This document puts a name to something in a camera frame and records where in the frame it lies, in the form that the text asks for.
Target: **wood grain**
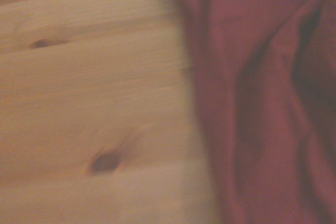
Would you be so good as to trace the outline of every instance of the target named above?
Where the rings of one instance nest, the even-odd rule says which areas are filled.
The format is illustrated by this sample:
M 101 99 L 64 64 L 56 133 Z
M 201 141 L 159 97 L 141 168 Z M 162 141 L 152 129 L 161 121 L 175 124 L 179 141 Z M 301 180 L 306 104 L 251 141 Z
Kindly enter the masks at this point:
M 0 223 L 220 223 L 176 2 L 18 1 L 0 0 Z

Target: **red cloth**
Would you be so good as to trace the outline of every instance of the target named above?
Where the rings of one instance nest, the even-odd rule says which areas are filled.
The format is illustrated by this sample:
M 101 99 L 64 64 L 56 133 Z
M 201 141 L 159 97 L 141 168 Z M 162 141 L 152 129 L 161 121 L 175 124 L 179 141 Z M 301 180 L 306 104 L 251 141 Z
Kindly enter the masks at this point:
M 336 223 L 336 0 L 181 2 L 223 223 Z

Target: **red fabric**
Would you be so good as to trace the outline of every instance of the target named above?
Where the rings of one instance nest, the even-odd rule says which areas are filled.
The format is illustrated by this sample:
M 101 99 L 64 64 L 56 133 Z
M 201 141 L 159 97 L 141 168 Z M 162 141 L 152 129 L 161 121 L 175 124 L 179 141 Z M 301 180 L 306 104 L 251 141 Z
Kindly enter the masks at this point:
M 181 2 L 223 223 L 336 223 L 336 0 Z

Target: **wooden floor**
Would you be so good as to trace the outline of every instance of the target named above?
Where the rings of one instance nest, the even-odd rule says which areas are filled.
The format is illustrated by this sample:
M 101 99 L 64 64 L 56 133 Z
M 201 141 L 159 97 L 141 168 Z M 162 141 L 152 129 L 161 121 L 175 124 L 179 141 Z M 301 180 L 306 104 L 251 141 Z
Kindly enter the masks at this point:
M 1 3 L 0 223 L 219 223 L 176 1 Z

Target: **wooden surface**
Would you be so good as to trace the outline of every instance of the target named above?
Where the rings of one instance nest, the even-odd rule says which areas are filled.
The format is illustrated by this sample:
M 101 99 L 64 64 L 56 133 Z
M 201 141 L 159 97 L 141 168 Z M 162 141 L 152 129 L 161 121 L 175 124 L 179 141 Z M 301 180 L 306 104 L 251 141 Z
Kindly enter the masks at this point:
M 0 6 L 0 223 L 218 223 L 190 67 L 174 0 Z

